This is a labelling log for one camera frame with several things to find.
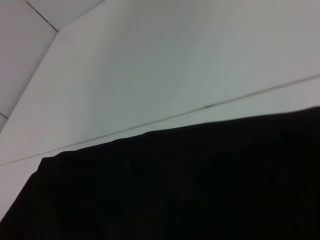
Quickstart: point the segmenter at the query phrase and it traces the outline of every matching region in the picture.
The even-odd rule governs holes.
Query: dark object
[[[320,107],[63,152],[42,160],[0,239],[319,239],[319,162]]]

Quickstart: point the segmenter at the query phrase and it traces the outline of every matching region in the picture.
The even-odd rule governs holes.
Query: white ceiling
[[[104,0],[27,0],[57,30],[88,12]]]

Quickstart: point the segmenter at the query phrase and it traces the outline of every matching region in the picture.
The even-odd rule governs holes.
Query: black fabric
[[[0,239],[319,239],[319,162],[320,107],[62,152],[41,161]]]

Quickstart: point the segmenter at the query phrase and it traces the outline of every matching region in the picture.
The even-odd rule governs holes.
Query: white wall
[[[103,0],[28,0],[28,2],[58,30],[61,30],[102,1]]]
[[[319,75],[319,9],[318,0],[106,0],[55,38],[2,130],[0,162]]]
[[[10,116],[56,34],[24,0],[0,0],[0,113]]]

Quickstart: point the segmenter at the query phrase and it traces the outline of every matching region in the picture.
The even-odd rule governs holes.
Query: gray line
[[[193,110],[186,111],[186,112],[183,112],[183,113],[180,113],[180,114],[176,114],[176,115],[168,116],[168,117],[165,117],[165,118],[162,118],[162,119],[159,119],[159,120],[150,121],[150,122],[147,122],[147,123],[144,123],[144,124],[132,126],[132,127],[129,127],[129,128],[123,129],[123,130],[115,131],[115,132],[108,133],[108,134],[105,134],[105,135],[102,135],[102,136],[97,136],[97,137],[94,137],[94,138],[91,138],[91,139],[88,139],[88,140],[79,141],[77,143],[73,143],[73,144],[70,144],[70,145],[67,145],[67,146],[59,147],[59,148],[56,148],[56,149],[53,149],[53,150],[50,150],[50,151],[45,151],[45,152],[42,152],[42,153],[38,153],[38,154],[35,154],[35,155],[32,155],[32,156],[24,157],[24,158],[15,160],[15,161],[3,163],[3,164],[0,164],[0,167],[2,167],[4,165],[16,163],[16,162],[19,162],[19,161],[22,161],[22,160],[34,158],[34,157],[37,157],[37,156],[40,156],[40,155],[43,155],[43,154],[48,154],[48,153],[51,153],[51,152],[54,152],[54,151],[58,151],[58,150],[61,150],[61,149],[73,147],[73,146],[76,146],[76,145],[79,145],[79,144],[84,144],[84,143],[87,143],[87,142],[90,142],[90,141],[94,141],[94,140],[106,138],[106,137],[109,137],[109,136],[112,136],[112,135],[124,133],[124,132],[129,131],[129,130],[138,129],[138,128],[141,128],[141,127],[144,127],[144,126],[148,126],[148,125],[151,125],[151,124],[156,124],[156,123],[160,123],[160,122],[167,121],[167,120],[170,120],[170,119],[182,117],[182,116],[185,116],[185,115],[188,115],[188,114],[192,114],[192,113],[196,113],[196,112],[199,112],[199,111],[202,111],[202,110],[205,110],[205,109],[214,108],[214,107],[217,107],[217,106],[221,106],[221,105],[225,105],[225,104],[228,104],[228,103],[236,102],[236,101],[239,101],[239,100],[247,99],[247,98],[250,98],[250,97],[253,97],[253,96],[257,96],[257,95],[260,95],[260,94],[272,92],[272,91],[275,91],[275,90],[278,90],[278,89],[283,89],[283,88],[286,88],[286,87],[289,87],[289,86],[292,86],[292,85],[302,84],[302,83],[305,83],[305,82],[308,82],[308,81],[311,81],[311,80],[315,80],[315,79],[318,79],[318,78],[320,78],[320,74],[319,75],[315,75],[315,76],[311,76],[311,77],[307,77],[307,78],[303,78],[303,79],[299,79],[299,80],[296,80],[296,81],[292,81],[292,82],[289,82],[289,83],[284,83],[284,84],[281,84],[281,85],[278,85],[278,86],[269,87],[269,88],[266,88],[264,90],[255,91],[255,92],[248,93],[248,94],[245,94],[245,95],[242,95],[242,96],[231,98],[229,100],[224,100],[224,101],[220,101],[220,102],[217,102],[217,103],[209,104],[209,105],[206,105],[206,106],[198,107],[198,108],[195,108]]]
[[[27,0],[24,0],[26,2],[26,4],[28,4],[41,18],[43,18],[43,20],[46,21],[47,24],[49,24],[57,33],[59,32],[44,16],[42,16],[42,14],[40,12],[38,12],[37,9],[34,8],[34,6],[32,6]]]
[[[4,115],[2,112],[0,112],[0,116],[4,117],[5,119],[9,119],[6,115]]]

